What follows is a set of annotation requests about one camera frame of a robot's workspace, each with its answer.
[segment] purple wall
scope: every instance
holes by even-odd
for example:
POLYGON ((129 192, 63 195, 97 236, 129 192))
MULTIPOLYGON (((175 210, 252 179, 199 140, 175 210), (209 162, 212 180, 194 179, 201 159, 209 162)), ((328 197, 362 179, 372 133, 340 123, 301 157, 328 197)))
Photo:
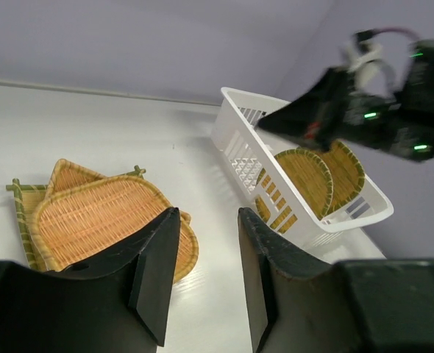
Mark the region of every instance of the purple wall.
POLYGON ((274 95, 334 0, 0 0, 0 79, 221 102, 274 95))
MULTIPOLYGON (((340 60, 338 46, 358 30, 381 26, 407 26, 423 38, 434 38, 434 0, 338 0, 316 35, 303 48, 296 64, 278 90, 293 100, 307 90, 330 65, 340 60)), ((383 35, 385 59, 402 76, 408 61, 408 42, 398 35, 383 35)), ((376 77, 372 92, 383 90, 376 77)), ((391 257, 434 257, 434 161, 417 165, 353 147, 369 176, 391 199, 394 215, 367 228, 391 257)))

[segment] green led light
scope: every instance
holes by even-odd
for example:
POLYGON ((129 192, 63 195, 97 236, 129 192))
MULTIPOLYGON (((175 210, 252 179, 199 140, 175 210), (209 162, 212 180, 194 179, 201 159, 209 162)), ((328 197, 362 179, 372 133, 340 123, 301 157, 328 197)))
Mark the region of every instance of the green led light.
POLYGON ((427 149, 428 146, 427 145, 418 145, 413 147, 414 150, 418 151, 418 150, 422 150, 422 149, 427 149))

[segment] white table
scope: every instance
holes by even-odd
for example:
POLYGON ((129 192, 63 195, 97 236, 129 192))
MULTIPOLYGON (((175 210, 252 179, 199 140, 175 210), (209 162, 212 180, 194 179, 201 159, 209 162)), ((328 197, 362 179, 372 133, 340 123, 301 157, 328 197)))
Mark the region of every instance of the white table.
MULTIPOLYGON (((209 138, 217 107, 0 87, 0 259, 26 263, 13 178, 45 184, 66 158, 106 175, 138 164, 145 178, 192 216, 199 261, 171 298, 173 353, 250 353, 237 211, 246 206, 209 138)), ((353 257, 380 255, 365 235, 344 237, 353 257)))

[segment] plastic basket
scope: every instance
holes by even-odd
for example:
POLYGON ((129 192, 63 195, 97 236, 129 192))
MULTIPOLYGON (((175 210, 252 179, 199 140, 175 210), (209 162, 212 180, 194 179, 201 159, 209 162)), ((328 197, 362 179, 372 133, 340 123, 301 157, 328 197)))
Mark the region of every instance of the plastic basket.
POLYGON ((347 230, 375 224, 393 214, 390 200, 366 175, 358 197, 319 220, 273 157, 295 146, 256 133, 254 129, 260 118, 289 102, 232 88, 222 88, 221 92, 224 101, 213 127, 212 140, 248 202, 254 207, 259 196, 271 208, 267 224, 272 224, 285 211, 285 208, 278 210, 279 199, 273 200, 271 196, 279 191, 280 198, 285 198, 291 210, 285 212, 285 219, 295 215, 297 222, 282 234, 284 238, 305 248, 324 245, 347 230), (274 185, 263 187, 261 180, 258 181, 263 168, 274 185), (265 188, 270 186, 273 190, 268 195, 265 188))

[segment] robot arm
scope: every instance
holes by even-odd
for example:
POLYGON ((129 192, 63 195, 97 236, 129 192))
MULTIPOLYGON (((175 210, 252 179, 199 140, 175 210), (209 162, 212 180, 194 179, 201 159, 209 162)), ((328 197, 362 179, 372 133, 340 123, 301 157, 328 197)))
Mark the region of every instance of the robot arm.
POLYGON ((340 138, 415 162, 434 158, 434 40, 419 40, 407 29, 373 29, 357 33, 342 54, 344 65, 328 68, 306 94, 260 119, 257 128, 318 151, 329 151, 340 138), (381 47, 371 42, 384 32, 414 40, 401 89, 381 60, 381 47), (376 68, 390 96, 363 91, 376 68))

